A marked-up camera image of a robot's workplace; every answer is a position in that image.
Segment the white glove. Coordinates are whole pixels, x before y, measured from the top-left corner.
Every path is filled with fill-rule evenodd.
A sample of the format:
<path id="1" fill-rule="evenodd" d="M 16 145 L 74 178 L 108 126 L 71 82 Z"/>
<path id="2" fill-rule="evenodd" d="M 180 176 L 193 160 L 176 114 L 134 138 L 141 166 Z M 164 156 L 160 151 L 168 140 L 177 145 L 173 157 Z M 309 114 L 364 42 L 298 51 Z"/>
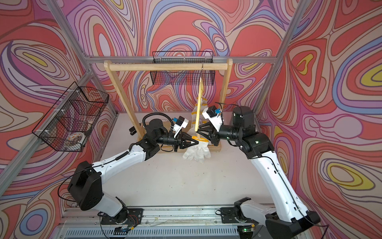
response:
<path id="1" fill-rule="evenodd" d="M 205 98 L 201 99 L 200 111 L 203 112 L 204 109 L 208 108 L 207 100 Z M 195 104 L 194 110 L 197 111 L 198 103 Z"/>
<path id="2" fill-rule="evenodd" d="M 209 141 L 197 136 L 192 136 L 192 139 L 195 139 L 198 144 L 188 147 L 182 158 L 184 160 L 195 160 L 199 163 L 204 163 L 206 158 L 211 158 L 210 149 L 208 148 Z"/>
<path id="3" fill-rule="evenodd" d="M 192 127 L 195 127 L 196 122 L 197 122 L 197 111 L 194 111 L 194 112 L 192 112 Z M 208 122 L 209 121 L 204 118 L 203 111 L 201 110 L 200 114 L 199 114 L 199 125 L 205 124 L 205 123 L 208 123 Z"/>

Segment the yellow curved clip hanger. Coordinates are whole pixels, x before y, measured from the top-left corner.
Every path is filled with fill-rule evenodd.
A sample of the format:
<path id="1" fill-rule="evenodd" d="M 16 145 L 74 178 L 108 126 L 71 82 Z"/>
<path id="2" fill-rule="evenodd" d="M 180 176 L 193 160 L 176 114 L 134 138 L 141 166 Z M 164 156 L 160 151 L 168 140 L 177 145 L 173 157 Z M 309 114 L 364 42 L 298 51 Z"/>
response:
<path id="1" fill-rule="evenodd" d="M 201 113 L 201 106 L 202 106 L 202 97 L 204 92 L 203 69 L 204 69 L 204 64 L 202 64 L 202 69 L 200 73 L 200 81 L 199 81 L 199 89 L 198 89 L 197 114 L 196 114 L 196 123 L 195 123 L 196 132 L 198 131 L 199 124 L 200 124 L 200 113 Z"/>

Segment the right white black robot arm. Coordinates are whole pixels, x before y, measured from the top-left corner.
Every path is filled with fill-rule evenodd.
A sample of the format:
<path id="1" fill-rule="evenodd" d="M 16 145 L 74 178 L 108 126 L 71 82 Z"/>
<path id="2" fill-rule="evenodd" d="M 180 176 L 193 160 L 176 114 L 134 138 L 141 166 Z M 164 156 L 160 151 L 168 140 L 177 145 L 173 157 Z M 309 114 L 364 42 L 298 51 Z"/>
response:
<path id="1" fill-rule="evenodd" d="M 288 181 L 270 139 L 257 131 L 249 107 L 236 106 L 231 124 L 224 123 L 222 110 L 215 106 L 204 109 L 202 115 L 208 122 L 197 132 L 213 145 L 221 140 L 234 141 L 260 173 L 274 202 L 274 208 L 269 208 L 243 198 L 234 206 L 240 219 L 265 226 L 273 239 L 291 239 L 320 223 L 319 215 L 306 207 Z"/>

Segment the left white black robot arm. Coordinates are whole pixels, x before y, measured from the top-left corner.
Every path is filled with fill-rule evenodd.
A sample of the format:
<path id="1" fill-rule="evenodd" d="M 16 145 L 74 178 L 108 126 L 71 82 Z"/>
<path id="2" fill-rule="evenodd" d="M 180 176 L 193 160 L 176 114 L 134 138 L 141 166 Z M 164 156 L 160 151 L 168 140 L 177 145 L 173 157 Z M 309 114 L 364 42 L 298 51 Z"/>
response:
<path id="1" fill-rule="evenodd" d="M 117 197 L 104 192 L 102 186 L 123 170 L 152 158 L 162 145 L 169 145 L 173 150 L 196 146 L 199 142 L 182 131 L 188 125 L 183 117 L 170 120 L 171 127 L 166 129 L 161 119 L 143 122 L 146 130 L 143 138 L 132 143 L 128 150 L 111 158 L 78 165 L 68 186 L 68 191 L 82 211 L 97 210 L 121 224 L 128 216 L 127 206 Z"/>

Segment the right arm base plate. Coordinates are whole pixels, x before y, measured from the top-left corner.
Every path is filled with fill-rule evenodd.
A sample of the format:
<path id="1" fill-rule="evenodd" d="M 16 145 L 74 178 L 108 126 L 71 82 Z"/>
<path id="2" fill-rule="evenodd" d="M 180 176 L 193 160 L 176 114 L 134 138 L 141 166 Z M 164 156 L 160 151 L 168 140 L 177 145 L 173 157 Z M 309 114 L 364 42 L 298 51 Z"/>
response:
<path id="1" fill-rule="evenodd" d="M 215 214 L 221 217 L 223 224 L 244 224 L 251 223 L 258 225 L 259 223 L 253 219 L 244 217 L 243 213 L 236 207 L 222 207 L 215 211 Z"/>

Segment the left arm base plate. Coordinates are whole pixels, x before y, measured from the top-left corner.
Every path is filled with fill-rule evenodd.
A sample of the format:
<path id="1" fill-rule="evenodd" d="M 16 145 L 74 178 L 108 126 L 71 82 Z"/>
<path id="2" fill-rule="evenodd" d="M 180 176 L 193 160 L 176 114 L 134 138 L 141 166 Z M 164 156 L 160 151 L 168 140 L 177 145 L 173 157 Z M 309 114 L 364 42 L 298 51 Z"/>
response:
<path id="1" fill-rule="evenodd" d="M 143 218 L 143 208 L 123 208 L 116 216 L 111 217 L 108 214 L 101 214 L 102 225 L 140 225 Z"/>

